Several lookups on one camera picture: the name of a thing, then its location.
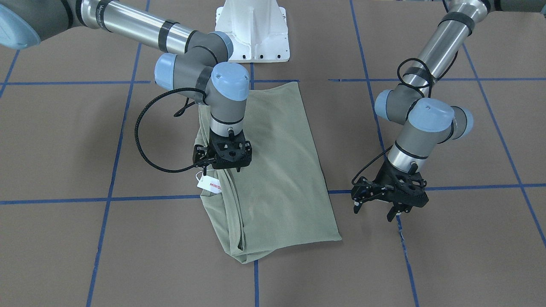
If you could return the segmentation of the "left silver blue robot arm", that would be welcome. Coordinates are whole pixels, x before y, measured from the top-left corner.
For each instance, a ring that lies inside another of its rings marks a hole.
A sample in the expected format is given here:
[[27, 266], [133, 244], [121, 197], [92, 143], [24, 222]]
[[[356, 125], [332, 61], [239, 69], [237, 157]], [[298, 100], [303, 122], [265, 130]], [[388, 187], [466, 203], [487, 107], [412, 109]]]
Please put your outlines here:
[[545, 12], [543, 0], [451, 0], [448, 11], [411, 66], [393, 90], [381, 92], [375, 113], [402, 125], [394, 144], [384, 150], [386, 160], [374, 180], [357, 173], [352, 180], [354, 213], [364, 203], [380, 200], [392, 204], [386, 218], [422, 208], [429, 198], [421, 176], [433, 148], [460, 139], [473, 128], [473, 115], [464, 108], [431, 98], [433, 86], [450, 70], [465, 39], [490, 12]]

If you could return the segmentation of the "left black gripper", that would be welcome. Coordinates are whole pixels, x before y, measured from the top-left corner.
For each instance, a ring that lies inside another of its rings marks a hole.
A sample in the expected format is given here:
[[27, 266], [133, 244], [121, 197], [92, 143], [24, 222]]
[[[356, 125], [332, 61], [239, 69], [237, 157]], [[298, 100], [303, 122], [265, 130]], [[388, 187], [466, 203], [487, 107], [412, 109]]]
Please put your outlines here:
[[393, 202], [386, 218], [388, 222], [402, 212], [410, 212], [412, 206], [422, 208], [429, 198], [425, 192], [427, 182], [421, 173], [405, 173], [398, 170], [389, 161], [384, 161], [377, 174], [377, 183], [360, 177], [351, 189], [355, 214], [362, 204], [386, 196], [387, 202]]

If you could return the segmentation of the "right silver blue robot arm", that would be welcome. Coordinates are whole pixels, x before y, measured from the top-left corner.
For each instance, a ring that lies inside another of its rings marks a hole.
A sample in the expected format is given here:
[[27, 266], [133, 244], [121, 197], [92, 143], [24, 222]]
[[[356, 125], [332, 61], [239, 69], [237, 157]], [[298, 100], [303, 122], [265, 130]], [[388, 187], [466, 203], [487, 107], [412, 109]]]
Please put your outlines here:
[[14, 50], [39, 45], [78, 26], [122, 35], [162, 51], [154, 77], [166, 89], [210, 108], [209, 141], [196, 145], [193, 167], [247, 167], [252, 146], [243, 120], [248, 71], [229, 58], [233, 44], [223, 32], [203, 33], [118, 0], [3, 0], [1, 44]]

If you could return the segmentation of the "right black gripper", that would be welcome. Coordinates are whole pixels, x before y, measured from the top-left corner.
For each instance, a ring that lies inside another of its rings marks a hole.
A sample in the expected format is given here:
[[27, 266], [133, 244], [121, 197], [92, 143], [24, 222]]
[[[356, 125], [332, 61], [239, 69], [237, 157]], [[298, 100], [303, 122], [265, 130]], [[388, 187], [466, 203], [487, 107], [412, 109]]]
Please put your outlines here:
[[224, 137], [210, 130], [209, 146], [194, 146], [193, 163], [203, 169], [203, 176], [207, 175], [209, 165], [215, 170], [236, 168], [240, 173], [241, 168], [249, 166], [251, 161], [252, 146], [245, 139], [244, 131]]

